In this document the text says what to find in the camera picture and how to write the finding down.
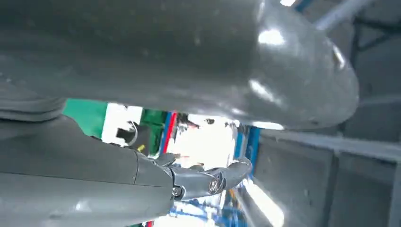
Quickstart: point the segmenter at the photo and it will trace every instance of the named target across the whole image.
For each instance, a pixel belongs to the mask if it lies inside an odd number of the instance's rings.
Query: metal bolt
[[[174,187],[173,188],[173,196],[180,196],[182,191],[183,190],[180,187]]]
[[[217,179],[213,179],[210,183],[209,183],[209,192],[210,193],[216,193],[218,190],[218,182]]]

